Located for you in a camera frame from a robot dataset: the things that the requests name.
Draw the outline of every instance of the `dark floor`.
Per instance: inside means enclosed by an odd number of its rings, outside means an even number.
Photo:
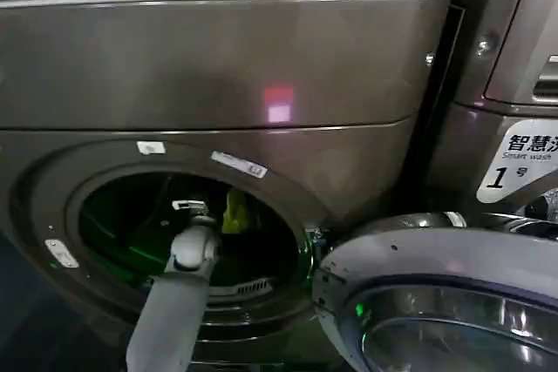
[[[122,351],[93,333],[0,234],[0,370],[112,372]]]

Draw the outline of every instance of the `number 1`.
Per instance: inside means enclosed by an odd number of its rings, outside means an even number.
[[[492,187],[492,188],[496,188],[496,189],[501,189],[502,186],[500,184],[500,182],[502,181],[502,178],[504,177],[504,173],[506,172],[507,167],[499,167],[496,169],[496,172],[498,172],[498,176],[496,177],[496,180],[494,181],[494,183],[492,185],[487,185],[487,187]]]

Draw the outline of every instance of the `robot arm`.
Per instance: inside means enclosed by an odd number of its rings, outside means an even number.
[[[210,227],[174,238],[165,273],[157,278],[126,351],[128,372],[185,372],[205,311],[217,240]]]

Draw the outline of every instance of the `text sticker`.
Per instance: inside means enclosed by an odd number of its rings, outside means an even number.
[[[257,165],[256,163],[252,163],[251,161],[238,159],[237,157],[231,156],[230,154],[226,154],[224,152],[213,152],[213,154],[211,154],[211,159],[218,161],[225,166],[229,166],[236,170],[249,174],[250,176],[254,176],[258,179],[263,178],[263,176],[265,176],[265,173],[268,172],[268,169],[266,167]]]
[[[165,144],[160,141],[138,141],[138,151],[145,156],[149,154],[165,154]]]
[[[558,121],[527,119],[507,129],[477,191],[480,202],[498,202],[558,169]]]
[[[48,239],[44,241],[46,248],[64,267],[76,269],[79,267],[78,261],[71,255],[70,250],[62,241],[57,239]]]

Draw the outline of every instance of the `washing machine door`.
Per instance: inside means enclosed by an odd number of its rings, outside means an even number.
[[[555,225],[505,216],[490,224],[408,215],[331,249],[313,299],[355,370],[558,370]]]

